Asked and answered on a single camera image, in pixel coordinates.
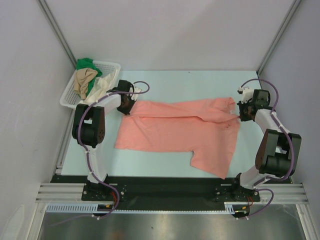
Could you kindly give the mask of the pink t shirt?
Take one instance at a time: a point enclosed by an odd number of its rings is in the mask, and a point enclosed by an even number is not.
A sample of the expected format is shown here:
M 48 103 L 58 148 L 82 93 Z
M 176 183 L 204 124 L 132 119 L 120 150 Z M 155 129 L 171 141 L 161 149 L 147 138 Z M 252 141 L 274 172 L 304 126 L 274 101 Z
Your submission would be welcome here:
M 225 179 L 241 126 L 235 108 L 231 97 L 174 103 L 139 101 L 122 118 L 115 148 L 192 152 L 192 167 Z

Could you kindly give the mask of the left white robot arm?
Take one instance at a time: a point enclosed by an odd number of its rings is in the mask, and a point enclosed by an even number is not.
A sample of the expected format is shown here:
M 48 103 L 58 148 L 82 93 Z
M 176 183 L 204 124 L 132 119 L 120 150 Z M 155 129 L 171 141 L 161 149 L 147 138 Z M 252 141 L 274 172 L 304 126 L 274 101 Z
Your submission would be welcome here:
M 120 80 L 112 89 L 102 92 L 88 103 L 78 103 L 72 126 L 72 137 L 83 148 L 87 166 L 87 193 L 93 194 L 100 200 L 105 200 L 115 187 L 106 183 L 108 173 L 102 160 L 97 156 L 98 147 L 106 135 L 105 116 L 113 110 L 129 115 L 138 96 L 144 92 L 136 87 L 138 82 L 131 83 Z

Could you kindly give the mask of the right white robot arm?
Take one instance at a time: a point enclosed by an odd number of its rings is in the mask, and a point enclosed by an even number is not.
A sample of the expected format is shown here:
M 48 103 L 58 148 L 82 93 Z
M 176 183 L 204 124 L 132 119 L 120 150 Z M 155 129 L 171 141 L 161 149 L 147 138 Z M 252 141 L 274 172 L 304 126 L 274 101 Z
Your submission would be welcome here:
M 263 138 L 253 167 L 239 173 L 233 180 L 230 194 L 237 200 L 257 194 L 257 187 L 268 182 L 287 180 L 296 170 L 302 138 L 289 131 L 271 107 L 270 92 L 263 89 L 239 87 L 242 99 L 237 103 L 242 122 L 253 121 Z

